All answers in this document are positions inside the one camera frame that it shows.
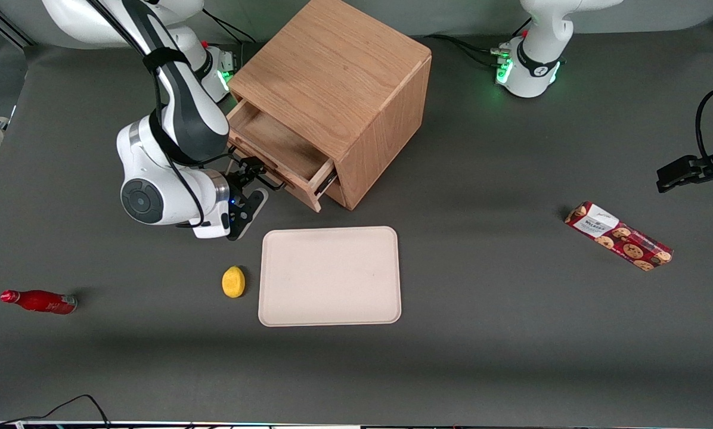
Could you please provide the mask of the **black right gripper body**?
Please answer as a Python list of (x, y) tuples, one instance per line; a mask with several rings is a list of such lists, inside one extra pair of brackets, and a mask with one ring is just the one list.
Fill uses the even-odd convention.
[(237, 174), (237, 170), (234, 172), (228, 170), (225, 179), (230, 188), (228, 205), (230, 215), (252, 215), (253, 206), (244, 194), (244, 188), (247, 186), (246, 175)]

